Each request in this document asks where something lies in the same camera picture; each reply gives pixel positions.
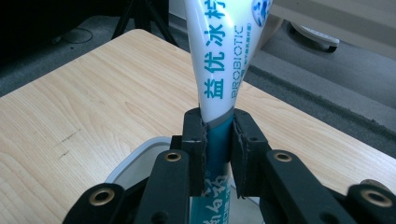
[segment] teal label stripe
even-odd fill
[[[207,133],[205,193],[192,198],[191,224],[228,223],[230,208],[230,135],[233,110],[209,126]]]

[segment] tripod leg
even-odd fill
[[[114,39],[120,35],[122,35],[125,31],[125,27],[128,24],[129,19],[131,18],[132,9],[134,8],[135,0],[130,0],[130,3],[127,8],[122,12],[119,22],[117,23],[116,30],[114,31],[111,39]]]
[[[134,7],[134,28],[151,33],[149,10],[144,0],[137,1]]]
[[[143,1],[146,4],[146,7],[147,7],[148,12],[150,13],[151,17],[154,19],[155,23],[157,24],[158,28],[160,29],[161,33],[163,34],[163,37],[165,38],[165,40],[168,41],[169,43],[175,45],[176,47],[178,47],[176,40],[173,38],[172,34],[169,32],[168,27],[163,22],[163,19],[160,17],[160,15],[158,14],[155,7],[150,3],[149,0],[143,0]]]

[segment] light wood tabletop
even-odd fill
[[[0,222],[62,222],[141,144],[181,134],[196,106],[190,54],[141,30],[0,98]],[[247,83],[236,107],[323,185],[346,193],[372,178],[396,192],[393,158]]]

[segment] black metal bracket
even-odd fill
[[[206,126],[199,108],[185,114],[183,135],[157,157],[148,179],[130,189],[102,184],[88,189],[64,223],[188,223],[190,196],[205,181]],[[300,159],[274,150],[249,115],[235,109],[231,166],[238,197],[260,197],[266,224],[396,223],[396,196],[359,184],[347,195],[323,187]]]

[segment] dark background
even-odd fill
[[[127,0],[22,0],[0,7],[0,66],[76,28],[91,16],[120,16]],[[146,13],[134,1],[134,11]],[[149,0],[168,24],[168,0]]]

